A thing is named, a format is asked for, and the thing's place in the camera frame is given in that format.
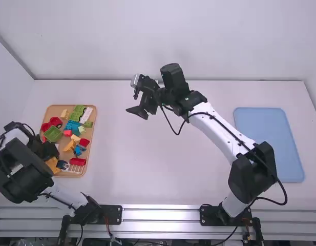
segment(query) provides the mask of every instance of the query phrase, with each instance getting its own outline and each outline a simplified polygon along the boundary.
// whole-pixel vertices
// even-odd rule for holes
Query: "lego brick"
[[[71,129],[71,132],[75,136],[78,136],[78,137],[80,136],[80,132],[79,132],[78,128],[77,129]]]
[[[84,124],[84,123],[90,118],[90,115],[91,115],[92,111],[93,111],[93,108],[87,107],[87,108],[85,109],[84,114],[83,114],[82,117],[80,118],[80,121],[79,121],[79,122],[80,122],[81,124]]]
[[[71,137],[72,133],[71,130],[64,130],[64,136]]]
[[[81,155],[81,150],[80,150],[80,147],[79,146],[76,146],[74,148],[74,154],[78,157],[79,155]]]
[[[64,109],[61,113],[61,118],[62,119],[68,119],[68,116],[69,116],[69,111],[67,109]]]
[[[57,162],[58,162],[58,160],[56,157],[52,157],[51,159],[45,161],[46,165],[49,166],[49,168],[52,170],[53,174],[61,172],[61,169],[56,167]]]
[[[69,119],[73,121],[80,121],[80,118],[84,114],[85,110],[86,110],[86,107],[84,105],[76,105]]]
[[[73,120],[73,121],[79,121],[79,120],[80,120],[80,117],[81,117],[80,114],[77,114],[77,113],[75,113],[75,112],[72,112],[71,115],[70,115],[70,117],[69,117],[69,119],[70,119],[70,120]]]
[[[83,126],[78,127],[78,130],[79,130],[80,134],[84,134],[86,132],[86,129]]]
[[[56,167],[60,169],[66,169],[65,164],[68,164],[65,160],[59,160],[56,164]]]
[[[86,128],[92,128],[92,127],[93,127],[93,122],[87,120],[87,121],[83,124],[83,126],[86,127]]]
[[[79,142],[80,141],[80,137],[77,137],[75,135],[72,135],[71,139],[74,140],[75,142]]]
[[[79,144],[81,146],[84,146],[84,147],[87,147],[87,145],[90,143],[89,140],[87,140],[86,138],[81,138],[80,141],[79,141]]]
[[[57,128],[61,128],[61,127],[62,127],[62,120],[60,120],[59,117],[53,116],[53,117],[50,119],[50,123],[51,123],[53,126],[56,126]]]
[[[80,126],[79,122],[76,122],[74,120],[68,120],[64,130],[71,130],[72,128],[77,128],[77,130],[78,130],[79,126]]]
[[[77,146],[80,148],[81,151],[83,152],[86,151],[86,148],[84,146],[81,146],[81,145],[77,145]]]
[[[83,114],[85,112],[85,110],[86,110],[86,107],[84,105],[76,105],[74,107],[73,112],[76,112],[78,114]]]
[[[76,174],[82,174],[84,166],[76,166],[76,165],[70,165],[69,163],[64,165],[65,169],[61,169],[61,171],[66,173],[76,173]]]
[[[40,129],[41,129],[43,132],[46,132],[51,126],[52,126],[51,123],[44,123],[44,124],[41,126]]]
[[[73,150],[74,147],[76,145],[76,142],[74,140],[71,140],[66,146],[65,148],[63,149],[63,151],[69,151],[69,150]]]
[[[71,158],[69,160],[69,163],[71,165],[76,165],[76,166],[85,166],[86,164],[86,159],[81,159],[81,158]]]
[[[55,127],[55,126],[51,126],[44,133],[44,137],[46,137],[47,140],[50,141],[50,142],[57,142],[58,140],[60,140],[62,135],[63,135],[62,132],[60,132],[60,130],[57,127]]]

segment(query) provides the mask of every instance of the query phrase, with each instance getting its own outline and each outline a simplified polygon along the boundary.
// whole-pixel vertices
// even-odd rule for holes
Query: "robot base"
[[[224,224],[217,214],[220,211],[219,206],[211,206],[210,204],[203,204],[200,207],[200,223],[204,227],[222,227],[222,226],[239,226],[252,227],[252,215],[251,209],[246,209],[243,213],[239,214],[237,217],[229,220],[227,224]]]

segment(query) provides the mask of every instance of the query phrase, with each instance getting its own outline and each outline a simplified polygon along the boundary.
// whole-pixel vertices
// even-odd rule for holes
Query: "toy brick pile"
[[[72,151],[75,155],[75,157],[69,160],[69,163],[64,160],[54,160],[48,162],[47,165],[49,165],[54,174],[61,171],[77,174],[82,172],[83,168],[75,171],[73,167],[84,167],[86,164],[86,159],[79,158],[79,156],[86,151],[90,141],[86,138],[82,138],[81,135],[86,132],[86,128],[93,127],[93,122],[88,120],[92,111],[93,108],[86,107],[84,105],[76,105],[69,115],[68,110],[64,109],[60,118],[67,120],[68,122],[63,132],[60,130],[62,127],[62,120],[56,116],[52,117],[48,123],[44,123],[41,126],[41,130],[44,133],[42,141],[56,143],[63,136],[69,137],[70,142],[63,148],[63,151]]]

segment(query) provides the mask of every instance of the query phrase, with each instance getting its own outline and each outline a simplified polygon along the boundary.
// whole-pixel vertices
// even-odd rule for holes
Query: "green lego brick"
[[[84,105],[76,105],[74,107],[73,112],[79,113],[79,114],[84,114],[85,109],[86,109],[86,107]]]
[[[93,122],[87,120],[87,121],[83,124],[83,126],[86,127],[86,128],[92,128],[92,127],[93,127]]]
[[[86,109],[86,107],[84,105],[76,105],[74,107],[74,110],[70,114],[69,119],[76,121],[76,122],[79,122],[79,119],[84,114],[85,109]]]
[[[69,120],[73,120],[73,121],[79,122],[79,119],[80,119],[81,116],[82,116],[82,114],[79,114],[77,112],[72,112],[70,114]]]
[[[50,142],[57,142],[62,137],[62,132],[55,126],[51,126],[45,133],[44,137]]]

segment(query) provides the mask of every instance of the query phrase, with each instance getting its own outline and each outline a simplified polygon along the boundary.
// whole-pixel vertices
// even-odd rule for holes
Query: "light blue mat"
[[[305,173],[286,114],[279,108],[236,108],[237,130],[260,144],[268,142],[274,149],[277,175],[282,182],[300,183]]]

